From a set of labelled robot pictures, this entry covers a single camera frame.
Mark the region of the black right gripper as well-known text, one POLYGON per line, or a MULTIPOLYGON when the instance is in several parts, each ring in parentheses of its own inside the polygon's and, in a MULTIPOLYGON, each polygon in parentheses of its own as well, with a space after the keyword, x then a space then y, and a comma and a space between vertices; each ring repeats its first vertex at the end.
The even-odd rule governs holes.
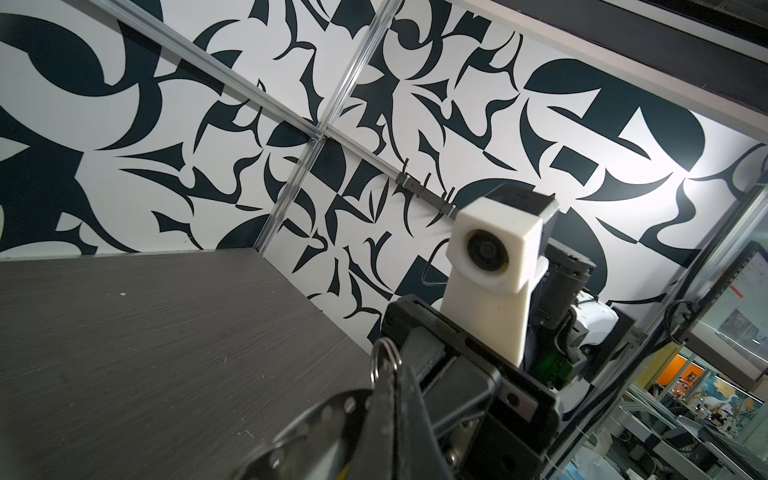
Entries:
POLYGON ((456 479, 537 479, 561 421, 556 394, 416 296, 381 336, 414 376, 439 458, 456 479))

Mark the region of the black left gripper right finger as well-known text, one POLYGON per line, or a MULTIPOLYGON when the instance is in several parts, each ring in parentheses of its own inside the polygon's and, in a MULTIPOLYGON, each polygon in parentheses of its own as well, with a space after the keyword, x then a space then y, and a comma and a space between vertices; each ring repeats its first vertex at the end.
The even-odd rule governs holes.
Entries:
POLYGON ((396 379, 396 478, 453 479, 413 370, 403 364, 396 379))

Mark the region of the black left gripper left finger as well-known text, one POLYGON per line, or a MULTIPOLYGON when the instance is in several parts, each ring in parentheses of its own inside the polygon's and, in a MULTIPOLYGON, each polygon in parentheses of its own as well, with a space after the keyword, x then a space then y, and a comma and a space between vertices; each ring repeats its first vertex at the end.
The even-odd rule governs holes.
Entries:
POLYGON ((385 362, 379 368, 347 479, 394 479, 396 440, 396 374, 385 362))

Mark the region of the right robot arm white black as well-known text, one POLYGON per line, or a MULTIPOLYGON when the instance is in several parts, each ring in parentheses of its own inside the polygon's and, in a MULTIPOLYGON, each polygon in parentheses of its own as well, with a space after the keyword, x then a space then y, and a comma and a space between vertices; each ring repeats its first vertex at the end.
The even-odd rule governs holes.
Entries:
POLYGON ((453 478, 538 478, 634 324, 586 289, 590 259, 556 240, 546 257, 519 367, 414 295, 387 307, 381 334, 419 381, 453 478))

